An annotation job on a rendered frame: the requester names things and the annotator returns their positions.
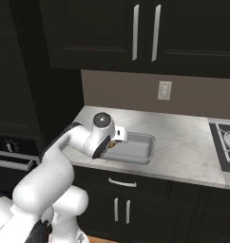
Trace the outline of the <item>grey tupperware container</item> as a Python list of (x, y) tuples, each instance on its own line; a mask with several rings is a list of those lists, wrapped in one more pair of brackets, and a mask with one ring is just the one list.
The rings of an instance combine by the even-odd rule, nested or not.
[(102, 159), (147, 164), (154, 157), (156, 139), (152, 135), (127, 133), (126, 142), (117, 142), (109, 148)]

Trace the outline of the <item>black tall cabinet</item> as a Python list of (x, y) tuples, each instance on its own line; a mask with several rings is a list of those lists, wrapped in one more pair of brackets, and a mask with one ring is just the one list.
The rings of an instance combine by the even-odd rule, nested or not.
[(81, 71), (49, 63), (39, 0), (0, 0), (0, 134), (47, 144), (83, 107)]

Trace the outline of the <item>black base cupboard door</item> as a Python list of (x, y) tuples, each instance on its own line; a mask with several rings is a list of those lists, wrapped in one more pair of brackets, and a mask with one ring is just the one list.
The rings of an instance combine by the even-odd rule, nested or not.
[(120, 195), (97, 187), (86, 187), (88, 206), (77, 217), (80, 228), (90, 236), (121, 242), (122, 220), (116, 220), (115, 205), (120, 205)]
[[(125, 194), (122, 202), (123, 243), (185, 243), (194, 210), (166, 197)], [(130, 222), (125, 223), (130, 200)]]

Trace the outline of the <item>white wall outlet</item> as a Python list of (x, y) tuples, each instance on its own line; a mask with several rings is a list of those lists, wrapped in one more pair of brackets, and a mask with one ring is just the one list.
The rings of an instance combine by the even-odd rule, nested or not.
[(172, 83), (166, 81), (159, 81), (158, 99), (169, 101), (171, 95)]

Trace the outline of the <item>black drawer front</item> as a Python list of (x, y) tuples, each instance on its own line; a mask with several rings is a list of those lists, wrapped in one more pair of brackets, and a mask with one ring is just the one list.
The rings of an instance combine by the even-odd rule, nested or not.
[[(168, 181), (157, 178), (147, 178), (126, 173), (118, 173), (101, 169), (74, 166), (75, 184), (88, 187), (100, 187), (109, 191), (121, 191), (129, 194), (142, 194), (166, 197)], [(136, 188), (124, 187), (108, 182), (108, 178), (120, 182), (137, 182)]]

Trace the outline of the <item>black wall cupboard door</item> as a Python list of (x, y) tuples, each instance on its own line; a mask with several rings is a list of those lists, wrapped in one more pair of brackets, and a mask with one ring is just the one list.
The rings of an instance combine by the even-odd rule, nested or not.
[[(157, 60), (155, 8), (162, 5)], [(230, 0), (150, 0), (148, 68), (163, 75), (230, 79)]]
[[(138, 58), (132, 61), (133, 10), (139, 4)], [(40, 0), (50, 64), (69, 69), (133, 69), (143, 0)]]

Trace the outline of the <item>black wall oven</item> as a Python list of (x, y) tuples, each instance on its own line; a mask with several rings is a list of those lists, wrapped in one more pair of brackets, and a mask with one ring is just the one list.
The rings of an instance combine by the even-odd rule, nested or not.
[[(43, 148), (44, 142), (39, 132), (0, 133), (0, 151), (36, 156), (40, 159)], [(33, 166), (30, 171), (0, 167), (0, 194), (11, 197), (17, 183), (36, 167)]]

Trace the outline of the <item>black hob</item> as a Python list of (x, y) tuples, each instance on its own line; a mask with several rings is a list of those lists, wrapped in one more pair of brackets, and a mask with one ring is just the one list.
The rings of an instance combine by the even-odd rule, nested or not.
[(216, 147), (220, 168), (230, 173), (230, 122), (210, 121), (209, 127)]

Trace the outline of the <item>black base cabinet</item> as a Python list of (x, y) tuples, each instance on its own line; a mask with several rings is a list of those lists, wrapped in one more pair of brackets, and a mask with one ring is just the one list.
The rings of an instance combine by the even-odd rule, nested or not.
[(185, 243), (230, 243), (230, 190), (171, 182), (170, 199), (194, 210)]

